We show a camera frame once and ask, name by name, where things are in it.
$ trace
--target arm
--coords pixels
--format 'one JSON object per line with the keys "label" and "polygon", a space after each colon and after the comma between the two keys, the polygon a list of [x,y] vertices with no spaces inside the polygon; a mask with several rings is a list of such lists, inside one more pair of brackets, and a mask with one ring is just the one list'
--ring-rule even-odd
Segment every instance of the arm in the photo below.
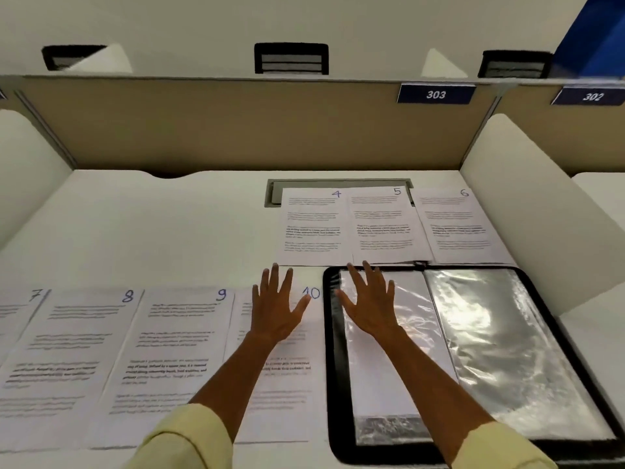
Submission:
{"label": "arm", "polygon": [[236,438],[247,402],[267,357],[300,323],[311,297],[293,311],[289,293],[293,269],[278,291],[278,266],[262,272],[252,289],[252,326],[232,356],[189,401],[149,434],[126,469],[222,469],[232,466]]}
{"label": "arm", "polygon": [[445,462],[463,468],[530,467],[525,464],[531,463],[537,464],[536,468],[555,467],[521,435],[495,423],[465,389],[412,342],[395,318],[395,284],[389,281],[387,290],[379,268],[373,271],[367,262],[363,265],[367,283],[348,264],[357,291],[356,304],[341,290],[337,290],[337,297],[348,316],[388,355]]}
{"label": "arm", "polygon": [[289,308],[289,293],[293,268],[286,272],[278,291],[278,266],[262,272],[260,290],[252,289],[252,327],[239,348],[203,386],[189,403],[199,403],[213,410],[228,430],[234,442],[241,420],[252,395],[256,380],[270,352],[286,339],[302,320],[311,297],[303,296],[293,312]]}

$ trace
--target yellow sleeve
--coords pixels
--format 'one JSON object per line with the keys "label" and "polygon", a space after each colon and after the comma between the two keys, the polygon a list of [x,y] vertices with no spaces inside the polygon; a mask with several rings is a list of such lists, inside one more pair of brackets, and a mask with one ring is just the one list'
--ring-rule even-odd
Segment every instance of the yellow sleeve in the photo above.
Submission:
{"label": "yellow sleeve", "polygon": [[502,423],[473,430],[458,451],[452,469],[558,469],[527,439]]}
{"label": "yellow sleeve", "polygon": [[176,408],[146,436],[125,469],[230,469],[232,441],[221,419],[198,403]]}

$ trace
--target hand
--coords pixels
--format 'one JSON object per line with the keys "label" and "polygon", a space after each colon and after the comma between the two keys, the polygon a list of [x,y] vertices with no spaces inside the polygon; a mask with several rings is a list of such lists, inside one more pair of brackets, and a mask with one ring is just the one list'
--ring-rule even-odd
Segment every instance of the hand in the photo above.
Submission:
{"label": "hand", "polygon": [[260,290],[254,284],[252,288],[252,327],[250,334],[264,339],[275,346],[286,339],[302,320],[302,315],[311,300],[309,294],[302,296],[295,309],[289,307],[289,293],[293,282],[293,268],[286,272],[280,291],[277,289],[277,263],[270,271],[262,272]]}
{"label": "hand", "polygon": [[354,266],[348,263],[349,274],[354,280],[357,293],[356,304],[352,303],[342,290],[336,290],[336,296],[356,326],[371,334],[381,344],[381,341],[392,339],[394,333],[402,329],[397,323],[393,307],[395,282],[390,280],[387,290],[379,267],[374,271],[366,261],[363,261],[363,267],[367,283]]}

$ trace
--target sheet of paper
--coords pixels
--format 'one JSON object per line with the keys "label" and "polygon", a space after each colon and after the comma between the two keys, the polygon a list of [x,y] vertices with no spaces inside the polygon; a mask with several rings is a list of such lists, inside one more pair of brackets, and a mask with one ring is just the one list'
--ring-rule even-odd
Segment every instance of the sheet of paper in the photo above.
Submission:
{"label": "sheet of paper", "polygon": [[282,193],[277,262],[345,265],[349,248],[346,190],[288,188]]}
{"label": "sheet of paper", "polygon": [[350,188],[355,263],[431,261],[432,252],[406,187]]}
{"label": "sheet of paper", "polygon": [[0,450],[74,448],[143,290],[52,291],[0,368]]}
{"label": "sheet of paper", "polygon": [[147,290],[94,414],[86,446],[135,447],[224,359],[234,291]]}
{"label": "sheet of paper", "polygon": [[471,189],[414,189],[412,198],[436,263],[516,265]]}
{"label": "sheet of paper", "polygon": [[[457,380],[423,274],[420,271],[395,271],[384,273],[384,278],[387,282],[390,279],[395,281],[397,323],[434,362]],[[340,274],[340,286],[355,303],[355,287],[347,271]],[[348,315],[344,314],[344,319],[354,416],[418,415],[408,390],[382,347],[360,330]]]}
{"label": "sheet of paper", "polygon": [[[321,285],[293,284],[291,308],[302,294],[313,299],[300,325],[270,354],[254,392],[236,443],[310,441],[323,438],[326,412],[323,296]],[[226,345],[230,357],[251,325],[251,290],[237,291]]]}
{"label": "sheet of paper", "polygon": [[49,290],[0,290],[0,365],[31,320]]}

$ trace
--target person's right hand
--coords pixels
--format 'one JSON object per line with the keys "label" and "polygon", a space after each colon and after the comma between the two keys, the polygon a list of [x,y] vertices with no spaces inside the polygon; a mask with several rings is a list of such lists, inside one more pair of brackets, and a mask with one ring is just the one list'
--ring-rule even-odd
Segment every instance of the person's right hand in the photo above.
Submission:
{"label": "person's right hand", "polygon": [[366,261],[363,261],[363,267],[367,283],[354,266],[348,263],[349,274],[354,280],[357,293],[356,304],[352,303],[342,290],[336,290],[336,296],[356,326],[380,342],[392,338],[395,332],[401,331],[393,307],[395,282],[389,280],[387,290],[384,276],[379,268],[372,270]]}

